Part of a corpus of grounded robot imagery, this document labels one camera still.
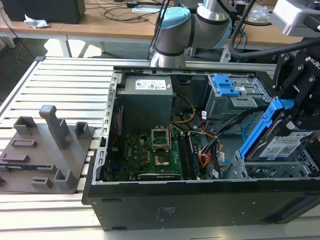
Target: black computer case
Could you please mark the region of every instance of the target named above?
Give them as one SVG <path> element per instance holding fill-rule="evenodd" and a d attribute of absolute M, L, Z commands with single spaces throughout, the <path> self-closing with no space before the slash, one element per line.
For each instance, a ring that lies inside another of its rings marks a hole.
<path fill-rule="evenodd" d="M 2 0 L 11 21 L 32 19 L 65 24 L 78 24 L 85 14 L 84 0 Z"/>

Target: yellow wire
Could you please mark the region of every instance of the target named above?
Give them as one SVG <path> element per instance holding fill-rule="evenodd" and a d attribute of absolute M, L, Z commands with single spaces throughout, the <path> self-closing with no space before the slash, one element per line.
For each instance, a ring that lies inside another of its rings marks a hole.
<path fill-rule="evenodd" d="M 194 119 L 195 115 L 196 115 L 196 110 L 194 108 L 194 106 L 192 105 L 192 103 L 183 95 L 181 95 L 180 93 L 177 93 L 177 95 L 179 95 L 180 97 L 182 97 L 192 108 L 192 116 L 187 119 L 187 120 L 181 120 L 181 121 L 171 121 L 171 124 L 185 124 L 188 123 L 190 121 L 192 121 L 192 119 Z"/>

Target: wooden desk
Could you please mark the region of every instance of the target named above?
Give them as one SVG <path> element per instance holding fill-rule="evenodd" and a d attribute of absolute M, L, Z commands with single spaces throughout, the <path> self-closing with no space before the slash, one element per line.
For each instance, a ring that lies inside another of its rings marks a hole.
<path fill-rule="evenodd" d="M 86 2 L 95 2 L 94 0 L 86 0 Z M 102 8 L 87 9 L 85 15 L 79 24 L 65 24 L 60 33 L 65 35 L 82 35 L 82 36 L 96 36 L 96 37 L 113 37 L 113 38 L 134 38 L 134 39 L 151 39 L 154 35 L 155 25 L 158 14 L 145 16 L 149 21 L 139 23 L 119 22 L 111 19 L 106 19 L 103 16 L 105 12 Z M 136 17 L 132 13 L 132 8 L 115 9 L 111 11 L 114 15 L 122 15 L 116 17 L 119 19 L 129 19 Z"/>
<path fill-rule="evenodd" d="M 83 40 L 83 41 L 97 41 L 100 42 L 101 50 L 104 52 L 104 42 L 118 42 L 118 43 L 150 43 L 153 35 L 157 14 L 145 16 L 149 21 L 139 23 L 119 22 L 111 19 L 106 19 L 103 16 L 105 12 L 102 8 L 97 8 L 104 4 L 105 7 L 120 7 L 112 11 L 114 15 L 121 15 L 119 18 L 127 19 L 135 17 L 131 8 L 126 8 L 125 5 L 109 5 L 102 0 L 85 0 L 86 12 L 79 24 L 64 24 L 51 23 L 46 28 L 32 29 L 24 22 L 11 22 L 6 14 L 6 20 L 14 32 L 20 38 L 39 38 L 39 39 L 58 39 L 61 44 L 62 52 L 65 57 L 70 57 L 70 48 L 68 40 Z M 285 36 L 275 26 L 245 27 L 247 34 L 247 49 L 260 50 L 272 48 L 275 46 L 282 46 L 291 43 L 296 43 L 301 40 L 300 37 Z M 14 37 L 10 29 L 3 22 L 0 17 L 0 36 Z"/>

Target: white paper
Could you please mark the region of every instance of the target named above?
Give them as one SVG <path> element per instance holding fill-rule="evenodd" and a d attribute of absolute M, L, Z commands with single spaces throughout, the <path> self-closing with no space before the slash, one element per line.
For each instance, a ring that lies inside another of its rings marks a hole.
<path fill-rule="evenodd" d="M 136 90 L 167 90 L 166 80 L 138 79 L 135 81 Z"/>
<path fill-rule="evenodd" d="M 134 7 L 132 9 L 133 13 L 157 13 L 159 8 L 150 8 L 150 7 Z"/>
<path fill-rule="evenodd" d="M 24 15 L 24 17 L 24 23 L 32 29 L 49 27 L 49 24 L 46 20 L 35 20 L 31 17 L 28 17 L 26 14 Z"/>

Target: black hose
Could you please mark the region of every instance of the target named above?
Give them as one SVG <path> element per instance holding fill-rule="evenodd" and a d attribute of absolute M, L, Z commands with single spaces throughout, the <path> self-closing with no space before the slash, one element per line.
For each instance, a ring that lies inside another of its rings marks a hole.
<path fill-rule="evenodd" d="M 261 56 L 276 55 L 276 54 L 282 54 L 282 53 L 287 53 L 287 52 L 293 52 L 293 51 L 305 49 L 307 47 L 313 47 L 313 46 L 320 45 L 320 37 L 315 37 L 315 38 L 304 39 L 301 42 L 292 43 L 289 45 L 276 47 L 273 49 L 266 49 L 266 50 L 253 51 L 253 52 L 238 52 L 235 49 L 236 37 L 237 37 L 238 32 L 240 31 L 243 23 L 245 22 L 245 19 L 247 18 L 251 8 L 255 4 L 255 1 L 256 0 L 251 0 L 250 3 L 245 7 L 243 15 L 242 15 L 238 25 L 236 26 L 236 28 L 232 34 L 231 42 L 229 44 L 229 52 L 234 58 L 236 58 L 236 59 L 258 58 Z"/>

